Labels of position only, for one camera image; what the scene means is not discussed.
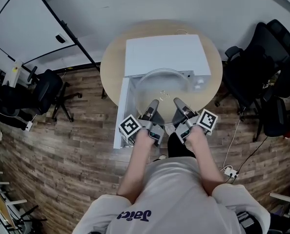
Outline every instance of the hand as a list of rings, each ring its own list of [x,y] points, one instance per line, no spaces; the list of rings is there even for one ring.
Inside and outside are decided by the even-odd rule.
[[[141,129],[136,134],[135,145],[151,148],[155,140],[149,137],[147,129]]]
[[[201,126],[193,126],[190,129],[190,135],[186,137],[190,144],[198,143],[203,138],[205,138],[205,134]]]

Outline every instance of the white t-shirt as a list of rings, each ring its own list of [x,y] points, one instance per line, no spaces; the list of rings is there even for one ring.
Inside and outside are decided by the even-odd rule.
[[[236,214],[244,211],[268,232],[269,213],[244,186],[222,184],[208,196],[196,159],[174,157],[147,166],[144,189],[133,205],[115,195],[96,199],[73,234],[243,234]]]

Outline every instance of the wooden floor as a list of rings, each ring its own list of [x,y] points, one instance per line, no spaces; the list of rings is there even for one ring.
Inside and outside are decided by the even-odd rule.
[[[6,189],[15,200],[28,200],[22,205],[26,210],[35,204],[40,206],[37,216],[48,219],[44,233],[49,234],[71,233],[94,199],[115,194],[130,157],[130,151],[112,149],[117,106],[108,98],[101,100],[99,73],[93,69],[70,72],[63,80],[71,84],[66,94],[83,94],[66,104],[74,115],[73,123],[62,111],[54,123],[50,118],[52,108],[36,117],[30,132],[0,124],[0,170],[4,171],[4,181],[11,183]],[[218,93],[224,92],[221,86]],[[290,108],[290,98],[286,106]],[[206,108],[219,115],[208,140],[221,168],[239,119],[237,102],[228,97],[219,108],[214,100]],[[260,145],[264,134],[252,143],[256,129],[256,120],[240,123],[226,164],[237,170]],[[162,148],[165,152],[165,141]],[[278,201],[269,193],[290,187],[290,139],[269,137],[242,167],[237,183],[244,184],[254,198],[272,209]]]

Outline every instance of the round wooden table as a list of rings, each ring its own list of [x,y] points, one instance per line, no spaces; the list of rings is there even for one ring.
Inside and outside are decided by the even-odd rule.
[[[204,108],[215,96],[222,80],[222,62],[218,50],[213,42],[200,31],[183,23],[171,20],[150,20],[137,24],[130,30],[118,36],[107,47],[101,62],[101,80],[109,98],[118,106],[124,77],[125,45],[127,39],[183,34],[198,35],[203,45],[207,61],[211,70],[211,78],[207,87],[193,93],[191,108],[199,111]]]

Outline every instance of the clear plastic container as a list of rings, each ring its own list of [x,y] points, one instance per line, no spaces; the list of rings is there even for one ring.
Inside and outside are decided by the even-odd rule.
[[[156,69],[147,73],[136,85],[135,105],[142,115],[149,104],[157,99],[159,106],[153,122],[161,126],[177,124],[184,117],[177,111],[173,99],[178,97],[190,106],[189,90],[191,88],[187,77],[173,69]]]

